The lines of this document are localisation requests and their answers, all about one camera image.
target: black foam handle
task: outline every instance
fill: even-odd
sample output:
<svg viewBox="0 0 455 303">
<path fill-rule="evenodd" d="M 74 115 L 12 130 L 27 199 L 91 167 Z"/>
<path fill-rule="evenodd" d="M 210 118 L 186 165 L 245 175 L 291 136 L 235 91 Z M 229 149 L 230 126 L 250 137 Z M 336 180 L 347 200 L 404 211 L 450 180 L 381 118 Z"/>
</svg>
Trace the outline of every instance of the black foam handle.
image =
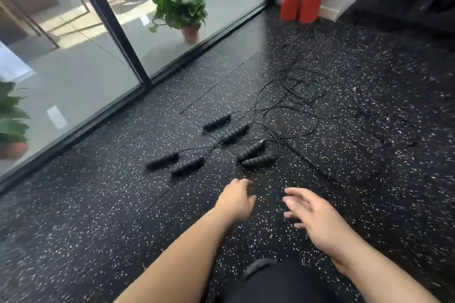
<svg viewBox="0 0 455 303">
<path fill-rule="evenodd" d="M 171 175 L 177 176 L 188 173 L 192 170 L 197 170 L 204 165 L 204 156 L 194 156 L 193 158 L 177 164 L 171 170 Z"/>
<path fill-rule="evenodd" d="M 276 156 L 272 153 L 268 153 L 266 155 L 262 155 L 259 157 L 254 157 L 247 159 L 241 163 L 242 167 L 244 168 L 253 168 L 258 167 L 260 165 L 270 164 L 276 160 Z"/>
<path fill-rule="evenodd" d="M 247 147 L 245 150 L 243 150 L 238 156 L 237 156 L 237 161 L 238 162 L 243 162 L 245 159 L 250 158 L 254 154 L 258 153 L 259 151 L 262 151 L 265 149 L 265 141 L 261 140 L 253 145 Z"/>
<path fill-rule="evenodd" d="M 220 142 L 225 144 L 237 137 L 240 137 L 242 134 L 246 133 L 248 128 L 250 127 L 249 123 L 244 123 L 243 125 L 237 126 L 236 128 L 230 130 L 228 133 L 223 135 Z"/>
<path fill-rule="evenodd" d="M 178 157 L 179 157 L 179 153 L 177 151 L 169 152 L 162 156 L 153 157 L 152 160 L 145 165 L 145 167 L 147 169 L 151 169 L 151 170 L 156 169 L 165 164 L 177 161 Z"/>
<path fill-rule="evenodd" d="M 214 128 L 217 128 L 218 126 L 221 126 L 224 123 L 229 122 L 230 120 L 231 114 L 220 115 L 207 122 L 204 126 L 202 126 L 202 128 L 206 131 L 210 131 Z"/>
</svg>

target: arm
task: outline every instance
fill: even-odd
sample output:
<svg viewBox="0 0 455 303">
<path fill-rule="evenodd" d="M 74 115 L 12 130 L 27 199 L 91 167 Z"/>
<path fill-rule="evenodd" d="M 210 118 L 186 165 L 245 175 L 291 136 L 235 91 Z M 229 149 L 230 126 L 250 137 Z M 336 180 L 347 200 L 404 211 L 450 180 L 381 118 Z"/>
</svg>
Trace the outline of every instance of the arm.
<svg viewBox="0 0 455 303">
<path fill-rule="evenodd" d="M 337 269 L 359 289 L 368 303 L 439 303 L 409 274 L 365 242 L 333 206 L 304 188 L 286 188 L 283 201 L 306 229 L 314 245 L 328 254 Z"/>
<path fill-rule="evenodd" d="M 115 303 L 199 303 L 218 248 L 234 222 L 251 214 L 251 182 L 233 179 L 214 208 L 185 231 L 115 300 Z"/>
</svg>

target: forearm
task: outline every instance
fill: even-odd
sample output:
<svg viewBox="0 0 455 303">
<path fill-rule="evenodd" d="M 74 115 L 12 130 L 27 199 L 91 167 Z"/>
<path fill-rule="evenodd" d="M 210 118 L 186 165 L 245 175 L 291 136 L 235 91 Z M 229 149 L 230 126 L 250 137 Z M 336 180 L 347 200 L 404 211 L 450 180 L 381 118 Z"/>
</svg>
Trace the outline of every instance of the forearm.
<svg viewBox="0 0 455 303">
<path fill-rule="evenodd" d="M 368 303 L 438 303 L 399 266 L 362 241 L 351 249 L 346 275 Z"/>
<path fill-rule="evenodd" d="M 185 231 L 115 303 L 199 303 L 232 218 L 216 208 Z"/>
</svg>

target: flower pot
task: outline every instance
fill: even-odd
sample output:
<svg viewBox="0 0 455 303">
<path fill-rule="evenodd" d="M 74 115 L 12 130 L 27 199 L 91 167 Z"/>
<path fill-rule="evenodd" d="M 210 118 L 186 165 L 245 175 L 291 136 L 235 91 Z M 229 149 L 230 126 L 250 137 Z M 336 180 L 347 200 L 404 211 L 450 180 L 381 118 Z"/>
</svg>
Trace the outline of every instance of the flower pot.
<svg viewBox="0 0 455 303">
<path fill-rule="evenodd" d="M 199 41 L 199 31 L 194 27 L 183 27 L 182 34 L 188 44 L 195 44 Z"/>
<path fill-rule="evenodd" d="M 0 159 L 17 161 L 28 151 L 28 143 L 12 143 L 0 146 Z"/>
</svg>

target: baseboard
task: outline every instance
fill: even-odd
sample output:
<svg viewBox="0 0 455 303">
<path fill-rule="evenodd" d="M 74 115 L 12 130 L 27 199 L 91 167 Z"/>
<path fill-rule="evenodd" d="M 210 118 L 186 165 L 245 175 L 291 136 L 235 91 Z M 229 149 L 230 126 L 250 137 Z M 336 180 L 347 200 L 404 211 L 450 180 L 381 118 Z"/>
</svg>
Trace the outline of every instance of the baseboard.
<svg viewBox="0 0 455 303">
<path fill-rule="evenodd" d="M 329 9 L 328 7 L 321 6 L 319 8 L 319 17 L 330 19 L 331 21 L 336 21 L 340 15 L 340 10 Z"/>
</svg>

